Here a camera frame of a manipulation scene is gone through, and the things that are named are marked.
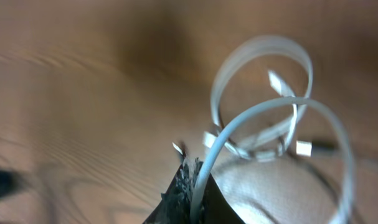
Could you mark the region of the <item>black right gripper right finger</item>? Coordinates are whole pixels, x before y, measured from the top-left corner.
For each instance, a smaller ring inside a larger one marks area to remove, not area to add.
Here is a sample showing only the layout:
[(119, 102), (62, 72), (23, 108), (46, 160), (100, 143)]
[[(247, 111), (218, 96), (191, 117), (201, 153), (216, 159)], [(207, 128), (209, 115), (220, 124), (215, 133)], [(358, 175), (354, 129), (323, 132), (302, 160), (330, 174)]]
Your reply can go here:
[(202, 224), (244, 224), (224, 198), (213, 176), (210, 175), (204, 191), (201, 210)]

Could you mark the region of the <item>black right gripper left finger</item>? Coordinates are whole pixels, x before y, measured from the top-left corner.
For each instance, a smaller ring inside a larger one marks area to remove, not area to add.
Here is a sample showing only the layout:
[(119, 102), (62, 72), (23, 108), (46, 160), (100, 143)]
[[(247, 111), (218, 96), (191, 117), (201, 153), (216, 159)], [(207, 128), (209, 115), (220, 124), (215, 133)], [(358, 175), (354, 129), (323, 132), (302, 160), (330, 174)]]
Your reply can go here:
[(161, 201), (143, 224), (189, 224), (191, 199), (198, 175), (198, 158), (185, 158)]

